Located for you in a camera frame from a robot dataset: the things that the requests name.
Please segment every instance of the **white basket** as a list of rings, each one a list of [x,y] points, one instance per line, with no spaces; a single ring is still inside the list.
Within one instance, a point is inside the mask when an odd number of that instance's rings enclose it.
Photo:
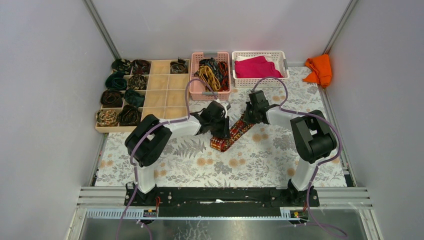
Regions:
[[[287,66],[286,56],[283,51],[233,51],[231,54],[232,58],[232,76],[235,80],[236,88],[252,88],[260,80],[260,78],[237,78],[235,70],[235,61],[238,56],[242,57],[257,57],[268,55],[271,56],[272,61],[275,64],[282,78],[280,80],[288,79],[290,77],[289,68]],[[273,78],[267,78],[261,81],[258,87],[282,87],[281,82]]]

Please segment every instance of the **metal floor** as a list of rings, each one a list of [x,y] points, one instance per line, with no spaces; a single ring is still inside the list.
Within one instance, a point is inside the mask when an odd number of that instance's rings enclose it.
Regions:
[[[312,210],[321,223],[343,229],[352,240],[367,239],[361,216],[350,210]],[[119,219],[85,220],[82,240],[115,240]],[[156,220],[148,225],[154,240],[333,240],[317,226],[294,227],[280,220]],[[124,220],[121,240],[148,240],[149,232],[135,220]]]

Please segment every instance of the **orange cloth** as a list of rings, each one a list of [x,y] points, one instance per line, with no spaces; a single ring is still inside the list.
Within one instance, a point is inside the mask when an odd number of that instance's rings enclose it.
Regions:
[[[328,54],[308,58],[305,65],[310,68],[312,72],[303,79],[304,82],[317,83],[323,88],[330,85],[333,74],[331,72],[330,57]]]

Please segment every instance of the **red wire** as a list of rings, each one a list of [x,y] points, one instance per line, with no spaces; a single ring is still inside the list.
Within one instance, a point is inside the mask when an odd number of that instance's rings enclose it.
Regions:
[[[229,89],[229,81],[230,78],[228,76],[228,65],[224,61],[218,62],[219,71],[221,72],[223,78],[221,82],[221,88],[219,89],[220,92],[222,91],[228,91]]]
[[[156,216],[158,216],[158,207],[159,204],[161,204],[161,197],[157,196],[156,197]]]
[[[305,201],[305,204],[304,204],[304,206],[303,206],[303,211],[302,212],[304,212],[305,210],[306,210],[306,208],[308,207],[308,204],[306,203],[306,201]]]

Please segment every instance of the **wooden organizer tray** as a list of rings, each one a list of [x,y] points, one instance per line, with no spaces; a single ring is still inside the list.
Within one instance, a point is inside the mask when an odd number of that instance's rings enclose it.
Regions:
[[[139,107],[141,112],[141,120],[149,114],[155,115],[158,119],[175,119],[187,115],[185,90],[190,79],[190,60],[186,59],[188,72],[185,74],[171,74],[170,63],[173,60],[152,60],[150,72],[144,75],[147,78],[146,90],[136,90],[136,92],[145,96],[144,106]],[[129,79],[131,75],[125,75],[125,79]],[[119,114],[123,107],[128,103],[122,98],[122,107],[105,108],[103,105],[101,110],[114,110]],[[124,133],[132,132],[136,126],[100,126],[95,123],[95,129],[99,133]]]

